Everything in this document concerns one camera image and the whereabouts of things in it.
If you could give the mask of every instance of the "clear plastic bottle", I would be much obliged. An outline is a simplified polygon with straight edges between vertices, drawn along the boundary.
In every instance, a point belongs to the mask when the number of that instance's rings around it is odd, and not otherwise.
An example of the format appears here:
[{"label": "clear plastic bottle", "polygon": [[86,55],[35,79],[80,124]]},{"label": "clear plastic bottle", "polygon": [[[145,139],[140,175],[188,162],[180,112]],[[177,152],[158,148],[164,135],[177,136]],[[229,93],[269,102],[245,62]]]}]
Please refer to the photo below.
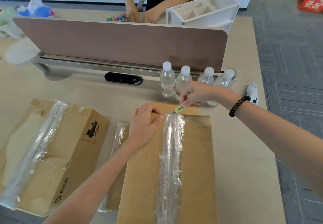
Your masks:
[{"label": "clear plastic bottle", "polygon": [[[232,78],[234,76],[235,72],[232,69],[226,69],[224,71],[224,74],[221,76],[218,76],[213,85],[220,86],[220,87],[226,87],[231,88],[232,87]],[[216,107],[219,103],[216,101],[208,101],[207,102],[211,107]]]},{"label": "clear plastic bottle", "polygon": [[175,94],[176,75],[169,61],[163,63],[163,70],[160,73],[160,84],[162,95],[165,98],[171,98]]},{"label": "clear plastic bottle", "polygon": [[204,74],[200,75],[197,81],[200,83],[212,85],[214,83],[213,74],[214,74],[214,69],[212,67],[207,67],[204,70]]},{"label": "clear plastic bottle", "polygon": [[192,76],[190,74],[191,69],[189,66],[183,66],[180,74],[177,75],[175,81],[175,98],[176,100],[180,100],[181,91],[185,88],[185,86],[192,81]]}]

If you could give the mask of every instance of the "white round object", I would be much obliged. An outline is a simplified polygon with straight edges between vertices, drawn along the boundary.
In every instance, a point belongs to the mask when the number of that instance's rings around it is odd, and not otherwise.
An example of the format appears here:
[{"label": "white round object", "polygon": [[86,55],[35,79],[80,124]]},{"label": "white round object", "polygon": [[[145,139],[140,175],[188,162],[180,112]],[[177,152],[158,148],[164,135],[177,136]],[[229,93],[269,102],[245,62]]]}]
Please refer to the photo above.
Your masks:
[{"label": "white round object", "polygon": [[204,70],[204,76],[209,78],[209,77],[212,77],[214,74],[214,69],[212,67],[207,67],[205,68]]},{"label": "white round object", "polygon": [[189,66],[183,66],[181,69],[181,73],[183,76],[188,76],[191,72],[191,69]]},{"label": "white round object", "polygon": [[165,61],[163,63],[163,70],[165,72],[169,72],[172,69],[172,63],[170,63],[169,61]]},{"label": "white round object", "polygon": [[226,69],[224,71],[223,77],[225,79],[232,79],[234,75],[235,75],[235,71],[233,71],[232,69]]},{"label": "white round object", "polygon": [[7,62],[15,65],[24,65],[37,56],[40,49],[29,39],[23,38],[14,43],[6,53]]}]

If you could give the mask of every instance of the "black bracelet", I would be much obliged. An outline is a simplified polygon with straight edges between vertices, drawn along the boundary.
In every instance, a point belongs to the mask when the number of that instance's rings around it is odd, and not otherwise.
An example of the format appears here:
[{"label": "black bracelet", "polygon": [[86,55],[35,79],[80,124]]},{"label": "black bracelet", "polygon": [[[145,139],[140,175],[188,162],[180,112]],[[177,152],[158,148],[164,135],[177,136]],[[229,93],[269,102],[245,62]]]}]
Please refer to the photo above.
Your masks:
[{"label": "black bracelet", "polygon": [[235,116],[235,111],[246,100],[250,101],[251,100],[250,96],[244,96],[240,100],[238,100],[238,102],[232,107],[232,109],[229,112],[230,117],[234,117]]}]

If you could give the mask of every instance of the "brown desk partition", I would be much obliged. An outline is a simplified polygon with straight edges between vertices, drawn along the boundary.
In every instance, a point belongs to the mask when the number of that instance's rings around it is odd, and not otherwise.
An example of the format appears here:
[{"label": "brown desk partition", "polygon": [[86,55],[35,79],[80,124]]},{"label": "brown desk partition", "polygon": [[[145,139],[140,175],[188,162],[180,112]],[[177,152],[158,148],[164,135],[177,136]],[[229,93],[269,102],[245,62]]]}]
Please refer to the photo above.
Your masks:
[{"label": "brown desk partition", "polygon": [[224,30],[130,22],[82,22],[14,18],[44,53],[68,57],[221,71],[227,42]]}]

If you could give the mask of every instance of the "desk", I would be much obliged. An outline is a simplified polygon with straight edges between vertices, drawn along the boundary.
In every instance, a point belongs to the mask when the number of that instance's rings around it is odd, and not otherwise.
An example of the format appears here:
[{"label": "desk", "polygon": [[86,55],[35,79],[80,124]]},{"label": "desk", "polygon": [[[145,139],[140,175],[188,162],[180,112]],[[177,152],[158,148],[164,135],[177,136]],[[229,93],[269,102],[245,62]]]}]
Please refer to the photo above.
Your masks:
[{"label": "desk", "polygon": [[[112,12],[87,10],[55,10],[70,19],[97,20]],[[62,100],[81,106],[94,107],[112,121],[97,167],[109,157],[117,123],[130,122],[134,108],[148,101],[166,101],[160,91],[158,78],[144,77],[140,86],[107,83],[105,73],[87,70],[62,79],[45,76],[33,65],[17,67],[5,61],[5,52],[15,40],[0,40],[0,146],[10,134],[32,98]],[[229,33],[223,67],[242,72],[242,78],[232,89],[244,95],[246,86],[258,85],[259,106],[266,109],[263,83],[252,19],[237,17]],[[218,217],[220,224],[283,224],[281,199],[274,154],[236,117],[228,116],[222,106],[201,106],[201,115],[210,115]],[[108,223],[115,213],[96,214],[91,223]]]}]

